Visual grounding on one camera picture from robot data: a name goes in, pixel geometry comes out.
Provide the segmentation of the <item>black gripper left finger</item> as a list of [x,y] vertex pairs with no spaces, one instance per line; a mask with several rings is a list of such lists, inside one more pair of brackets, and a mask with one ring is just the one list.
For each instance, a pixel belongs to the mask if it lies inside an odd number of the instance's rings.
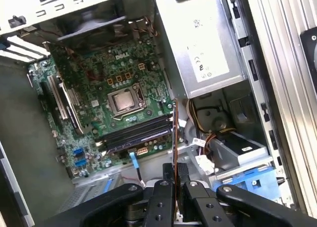
[[164,163],[163,178],[141,188],[126,183],[59,213],[44,227],[171,227],[174,223],[174,165]]

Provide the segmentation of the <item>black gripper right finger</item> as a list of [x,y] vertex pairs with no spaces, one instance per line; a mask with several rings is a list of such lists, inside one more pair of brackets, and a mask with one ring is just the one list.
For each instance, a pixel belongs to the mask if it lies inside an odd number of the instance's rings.
[[186,163],[177,164],[177,204],[185,222],[204,227],[315,227],[317,221],[235,185],[212,191],[191,180]]

